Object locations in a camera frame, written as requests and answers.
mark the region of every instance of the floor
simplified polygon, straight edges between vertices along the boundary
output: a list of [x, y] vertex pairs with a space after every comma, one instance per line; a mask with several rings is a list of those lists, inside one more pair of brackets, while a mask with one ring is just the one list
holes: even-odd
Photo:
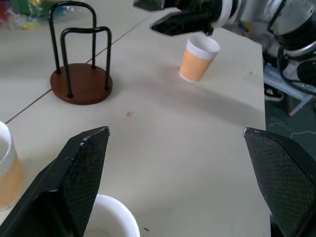
[[292, 138], [316, 159], [315, 102], [308, 104], [292, 118], [286, 113], [287, 105], [286, 99], [280, 103], [265, 103], [267, 131]]

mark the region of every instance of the table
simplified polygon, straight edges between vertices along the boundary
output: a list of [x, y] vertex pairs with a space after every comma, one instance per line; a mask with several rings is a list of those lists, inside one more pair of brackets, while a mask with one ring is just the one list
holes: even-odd
[[108, 99], [77, 106], [49, 92], [8, 124], [26, 187], [70, 137], [108, 125], [99, 193], [122, 201], [142, 236], [269, 237], [270, 211], [242, 137], [245, 126], [265, 129], [261, 47], [216, 30], [222, 50], [192, 84], [178, 75], [187, 36], [150, 31], [160, 17], [114, 44]]
[[[149, 13], [133, 8], [127, 0], [85, 0], [97, 15], [97, 25], [112, 30], [113, 42], [120, 39]], [[55, 17], [56, 39], [67, 27], [92, 27], [91, 13], [76, 8], [68, 17]], [[85, 63], [92, 57], [92, 36], [70, 34], [66, 37], [69, 63]], [[97, 35], [96, 52], [107, 45], [106, 33]], [[7, 122], [50, 89], [50, 76], [56, 70], [49, 26], [32, 31], [0, 29], [0, 120]], [[60, 63], [63, 65], [59, 48]]]

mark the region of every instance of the round wooden base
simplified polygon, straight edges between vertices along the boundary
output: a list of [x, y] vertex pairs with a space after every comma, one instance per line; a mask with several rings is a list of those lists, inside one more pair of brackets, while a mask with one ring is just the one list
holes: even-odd
[[61, 74], [54, 72], [50, 84], [55, 95], [71, 104], [91, 105], [105, 100], [112, 92], [113, 81], [109, 78], [109, 89], [106, 90], [106, 72], [99, 67], [91, 68], [90, 64], [74, 63], [69, 65], [70, 81], [73, 97], [67, 97], [66, 74], [61, 67]]

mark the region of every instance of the table surface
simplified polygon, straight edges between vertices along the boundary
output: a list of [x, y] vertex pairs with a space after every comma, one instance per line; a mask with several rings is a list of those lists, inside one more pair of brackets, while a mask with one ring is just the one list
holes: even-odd
[[269, 237], [270, 212], [242, 137], [246, 126], [265, 129], [261, 47], [218, 29], [220, 53], [201, 82], [189, 83], [178, 75], [187, 36], [149, 30], [162, 15], [113, 45], [108, 99], [77, 106], [49, 92], [8, 124], [24, 189], [69, 138], [107, 125], [99, 193], [123, 202], [142, 236]]
[[[97, 15], [97, 26], [112, 30], [113, 42], [136, 27], [150, 14], [133, 8], [130, 0], [85, 0]], [[92, 14], [75, 8], [75, 14], [55, 17], [58, 47], [60, 34], [68, 27], [92, 27]], [[69, 63], [85, 63], [92, 57], [92, 36], [66, 37]], [[96, 52], [107, 47], [107, 34], [97, 34]], [[31, 31], [0, 29], [0, 120], [7, 122], [50, 90], [50, 76], [56, 70], [48, 25]], [[63, 65], [59, 47], [59, 59]]]

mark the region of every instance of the white paper cup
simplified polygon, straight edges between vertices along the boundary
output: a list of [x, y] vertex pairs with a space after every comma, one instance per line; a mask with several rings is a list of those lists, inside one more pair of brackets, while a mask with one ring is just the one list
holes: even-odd
[[220, 49], [220, 45], [210, 37], [202, 34], [191, 36], [183, 55], [180, 76], [190, 82], [201, 80]]
[[23, 169], [10, 130], [0, 122], [0, 211], [14, 203], [23, 184]]
[[97, 195], [83, 237], [140, 237], [132, 213], [118, 200]]

